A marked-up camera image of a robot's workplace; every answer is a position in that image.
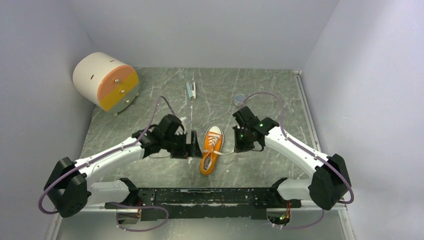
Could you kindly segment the white shoelace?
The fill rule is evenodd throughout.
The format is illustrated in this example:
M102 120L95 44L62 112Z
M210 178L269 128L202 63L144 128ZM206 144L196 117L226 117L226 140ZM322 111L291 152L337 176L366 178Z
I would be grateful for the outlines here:
M234 153L234 150L230 152L221 152L221 147L224 143L224 136L221 133L208 131L204 139L203 149L203 160L207 158L213 159L214 156L225 156Z

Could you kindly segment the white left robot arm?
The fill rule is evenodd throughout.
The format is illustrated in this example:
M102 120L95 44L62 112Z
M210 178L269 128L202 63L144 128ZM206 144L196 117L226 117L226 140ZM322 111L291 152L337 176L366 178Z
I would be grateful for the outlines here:
M123 142L98 154L70 160L59 160L50 174L43 196L55 207L54 214L71 217L84 207L104 203L119 203L126 208L143 205L140 191L128 178L112 182L100 179L126 164L165 150L174 159L201 157L197 131L186 118L168 114L159 124L134 132Z

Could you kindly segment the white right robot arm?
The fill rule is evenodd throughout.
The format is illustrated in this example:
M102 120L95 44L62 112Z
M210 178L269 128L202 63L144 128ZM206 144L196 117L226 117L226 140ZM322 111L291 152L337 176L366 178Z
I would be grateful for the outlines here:
M312 201L319 208L329 211L342 203L343 196L352 189L349 173L343 157L329 156L315 150L285 131L275 120L266 117L260 120L244 106L233 118L234 152L253 150L255 143L262 148L277 151L300 167L307 179L283 178L270 188L270 202L282 207L288 201Z

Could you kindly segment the orange canvas sneaker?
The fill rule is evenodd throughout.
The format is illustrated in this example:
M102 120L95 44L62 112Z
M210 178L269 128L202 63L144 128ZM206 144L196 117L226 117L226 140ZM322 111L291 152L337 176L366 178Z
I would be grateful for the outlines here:
M203 155L199 165L199 171L203 176L210 176L214 172L223 142L222 129L217 125L212 125L204 137Z

